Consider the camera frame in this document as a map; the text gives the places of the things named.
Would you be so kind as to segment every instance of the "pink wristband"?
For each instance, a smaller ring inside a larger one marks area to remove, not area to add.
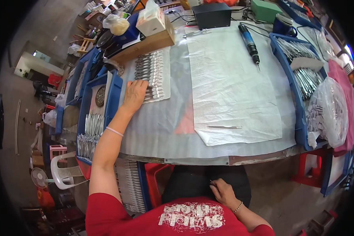
[[[116,133],[117,135],[121,135],[121,136],[123,137],[123,134],[121,134],[121,133],[118,132],[118,131],[113,130],[113,129],[110,128],[109,126],[107,126],[106,128],[107,128],[108,130],[110,130],[110,131],[113,131],[113,132]]]

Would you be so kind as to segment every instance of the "red t-shirt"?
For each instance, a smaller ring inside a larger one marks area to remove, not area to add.
[[[85,228],[88,235],[263,235],[274,236],[267,225],[248,233],[230,209],[206,197],[181,198],[132,219],[123,205],[106,193],[88,197]]]

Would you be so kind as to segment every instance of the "pink bag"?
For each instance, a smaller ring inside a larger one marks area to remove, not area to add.
[[[333,152],[334,157],[339,157],[350,151],[354,145],[354,88],[351,85],[344,69],[342,69],[341,66],[334,60],[329,60],[328,76],[339,83],[344,90],[348,112],[349,128],[345,143],[335,148]]]

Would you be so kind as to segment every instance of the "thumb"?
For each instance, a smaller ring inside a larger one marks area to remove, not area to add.
[[[213,185],[210,185],[210,188],[211,188],[213,194],[215,195],[216,200],[219,201],[222,198],[222,196],[220,195],[218,189]]]

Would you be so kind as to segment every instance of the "concrete floor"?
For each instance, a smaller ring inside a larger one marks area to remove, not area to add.
[[[11,44],[12,58],[19,58],[21,49],[28,40],[52,51],[58,57],[67,59],[67,48],[73,40],[72,33],[79,20],[76,16],[87,3],[86,0],[39,1],[29,12]],[[0,171],[10,198],[17,207],[38,205],[36,187],[29,175],[30,144],[36,135],[35,122],[39,121],[38,110],[43,106],[33,97],[31,81],[13,74],[5,57],[0,74],[0,92],[3,94],[5,110],[5,133],[3,150],[0,151]],[[18,100],[21,99],[18,125],[19,156],[14,153],[14,125]],[[341,190],[335,190],[324,198],[318,188],[289,181],[297,170],[297,157],[247,165],[246,171],[252,188],[250,209],[264,217],[274,228],[276,235],[296,234],[307,222],[322,212],[333,209]],[[73,189],[81,195],[78,205],[86,210],[88,183]]]

